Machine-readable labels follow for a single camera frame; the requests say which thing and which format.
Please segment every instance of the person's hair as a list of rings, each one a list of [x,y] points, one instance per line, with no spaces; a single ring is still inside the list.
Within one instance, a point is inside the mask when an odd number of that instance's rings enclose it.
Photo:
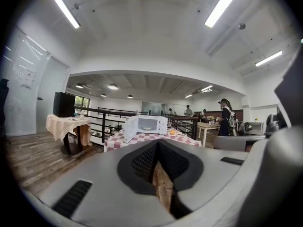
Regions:
[[[231,103],[226,99],[226,98],[223,98],[221,100],[221,102],[225,102],[227,104],[227,106],[229,107],[229,109],[232,111],[232,106],[231,106]]]

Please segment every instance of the beige tablecloth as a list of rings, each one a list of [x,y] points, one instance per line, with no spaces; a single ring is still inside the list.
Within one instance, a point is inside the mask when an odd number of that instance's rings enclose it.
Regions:
[[[47,116],[46,129],[53,134],[55,140],[63,141],[65,135],[72,130],[77,134],[78,126],[80,126],[82,145],[92,145],[90,142],[90,119],[88,117],[80,119],[80,117],[59,118],[53,114]]]

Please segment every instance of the open microwave door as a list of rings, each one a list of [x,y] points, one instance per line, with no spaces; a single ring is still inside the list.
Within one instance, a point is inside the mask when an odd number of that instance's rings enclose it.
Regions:
[[[138,129],[138,116],[126,119],[124,143],[128,143],[136,135]]]

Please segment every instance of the window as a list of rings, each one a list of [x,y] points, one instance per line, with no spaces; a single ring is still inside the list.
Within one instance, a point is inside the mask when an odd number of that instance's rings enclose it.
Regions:
[[[89,98],[82,97],[82,96],[77,96],[77,95],[74,95],[74,96],[76,96],[75,106],[83,107],[83,108],[88,108],[89,107],[89,101],[90,101]],[[75,109],[75,113],[80,114],[80,112],[81,112],[81,109],[78,109],[78,108]]]

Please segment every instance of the black rubber pad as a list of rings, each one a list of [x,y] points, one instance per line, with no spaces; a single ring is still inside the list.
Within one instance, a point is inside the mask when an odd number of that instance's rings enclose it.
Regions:
[[[243,164],[243,160],[239,160],[239,159],[235,159],[235,158],[230,158],[230,157],[223,157],[221,159],[221,161],[227,162],[227,163],[231,163],[231,164],[235,164],[235,165],[242,165]]]
[[[70,218],[77,209],[92,183],[77,181],[52,207],[57,213]]]

